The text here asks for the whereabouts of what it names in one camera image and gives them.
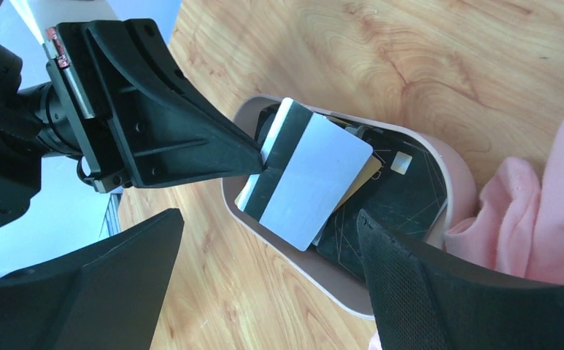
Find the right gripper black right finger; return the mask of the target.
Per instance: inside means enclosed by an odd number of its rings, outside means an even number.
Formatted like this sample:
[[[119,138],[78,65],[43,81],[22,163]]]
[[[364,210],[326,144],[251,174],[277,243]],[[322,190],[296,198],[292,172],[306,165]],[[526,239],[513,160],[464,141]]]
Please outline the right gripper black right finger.
[[[385,349],[564,349],[564,286],[467,262],[367,211],[356,228]]]

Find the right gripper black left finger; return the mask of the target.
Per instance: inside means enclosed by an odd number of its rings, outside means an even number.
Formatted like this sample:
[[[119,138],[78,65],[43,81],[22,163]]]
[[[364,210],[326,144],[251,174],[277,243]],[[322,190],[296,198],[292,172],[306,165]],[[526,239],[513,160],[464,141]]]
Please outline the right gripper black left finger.
[[[122,233],[0,278],[0,349],[148,349],[184,220]]]

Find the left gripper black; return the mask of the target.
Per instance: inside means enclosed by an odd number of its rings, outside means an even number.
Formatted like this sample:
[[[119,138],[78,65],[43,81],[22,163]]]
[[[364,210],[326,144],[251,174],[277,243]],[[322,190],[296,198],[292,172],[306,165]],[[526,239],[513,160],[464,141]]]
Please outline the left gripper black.
[[[153,20],[59,23],[42,47],[49,80],[18,91],[42,124],[32,144],[76,160],[96,192],[263,170],[256,141],[195,89]]]

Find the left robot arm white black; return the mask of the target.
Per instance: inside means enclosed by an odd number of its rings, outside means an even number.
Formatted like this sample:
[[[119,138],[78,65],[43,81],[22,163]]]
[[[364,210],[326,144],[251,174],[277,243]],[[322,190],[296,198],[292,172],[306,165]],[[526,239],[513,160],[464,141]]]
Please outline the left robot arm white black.
[[[98,193],[163,188],[263,170],[258,144],[183,75],[151,19],[59,23],[50,80],[22,89],[0,45],[0,227],[41,188],[45,157],[76,160]]]

